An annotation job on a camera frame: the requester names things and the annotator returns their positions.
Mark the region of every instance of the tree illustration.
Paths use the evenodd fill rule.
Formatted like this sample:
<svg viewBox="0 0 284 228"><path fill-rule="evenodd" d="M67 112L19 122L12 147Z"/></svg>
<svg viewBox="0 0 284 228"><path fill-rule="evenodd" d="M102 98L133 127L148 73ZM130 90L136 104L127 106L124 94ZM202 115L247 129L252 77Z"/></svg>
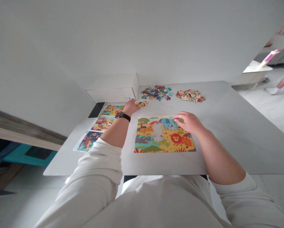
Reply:
<svg viewBox="0 0 284 228"><path fill-rule="evenodd" d="M138 125L141 125L141 127L143 126L143 124L147 124L150 120L147 118L140 118L138 119Z"/></svg>
<svg viewBox="0 0 284 228"><path fill-rule="evenodd" d="M144 153L147 153L147 152L158 152L158 151L161 151L161 148L157 147L157 146L150 146L150 147L147 147L147 148L144 149Z"/></svg>

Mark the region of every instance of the white wall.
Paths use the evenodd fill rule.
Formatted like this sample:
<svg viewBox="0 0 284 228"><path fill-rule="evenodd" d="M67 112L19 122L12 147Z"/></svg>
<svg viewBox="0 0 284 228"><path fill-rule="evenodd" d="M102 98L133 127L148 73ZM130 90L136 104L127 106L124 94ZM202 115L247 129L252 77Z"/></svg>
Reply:
<svg viewBox="0 0 284 228"><path fill-rule="evenodd" d="M40 50L0 4L0 111L68 136L94 104Z"/></svg>
<svg viewBox="0 0 284 228"><path fill-rule="evenodd" d="M233 82L283 22L284 0L0 0L0 110L67 136L77 84Z"/></svg>
<svg viewBox="0 0 284 228"><path fill-rule="evenodd" d="M140 85L234 82L284 22L284 0L4 2L82 88L135 72Z"/></svg>

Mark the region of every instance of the cardboard box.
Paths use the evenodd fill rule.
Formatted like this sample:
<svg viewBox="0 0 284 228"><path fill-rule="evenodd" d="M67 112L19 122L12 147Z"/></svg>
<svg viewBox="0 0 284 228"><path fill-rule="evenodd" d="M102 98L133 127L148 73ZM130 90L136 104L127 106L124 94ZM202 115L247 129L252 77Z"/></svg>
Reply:
<svg viewBox="0 0 284 228"><path fill-rule="evenodd" d="M139 82L137 74L102 75L92 79L85 90L95 102L126 102L137 99Z"/></svg>

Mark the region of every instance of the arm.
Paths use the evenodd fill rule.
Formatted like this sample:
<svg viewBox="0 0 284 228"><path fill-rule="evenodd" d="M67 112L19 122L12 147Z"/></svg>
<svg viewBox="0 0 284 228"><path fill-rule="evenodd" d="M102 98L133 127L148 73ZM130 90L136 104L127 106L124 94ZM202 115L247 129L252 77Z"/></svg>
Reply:
<svg viewBox="0 0 284 228"><path fill-rule="evenodd" d="M198 138L211 181L230 185L244 179L246 171L194 114L180 112L174 119L180 127Z"/></svg>
<svg viewBox="0 0 284 228"><path fill-rule="evenodd" d="M131 116L138 109L131 100L123 111ZM69 182L36 227L82 227L114 201L122 179L120 156L128 125L128 120L116 119L79 159Z"/></svg>
<svg viewBox="0 0 284 228"><path fill-rule="evenodd" d="M280 207L261 191L194 114L180 112L174 119L180 127L198 138L210 179L234 227L284 227Z"/></svg>

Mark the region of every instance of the smartwatch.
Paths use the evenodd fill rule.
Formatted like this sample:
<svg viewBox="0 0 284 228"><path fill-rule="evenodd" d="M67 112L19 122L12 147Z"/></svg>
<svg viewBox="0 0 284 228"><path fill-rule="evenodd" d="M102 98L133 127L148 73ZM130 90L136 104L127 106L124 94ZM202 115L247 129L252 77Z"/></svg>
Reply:
<svg viewBox="0 0 284 228"><path fill-rule="evenodd" d="M127 119L127 120L130 122L130 117L129 117L129 115L126 115L126 114L123 113L123 112L118 112L117 115L116 115L116 118L125 118L125 119Z"/></svg>

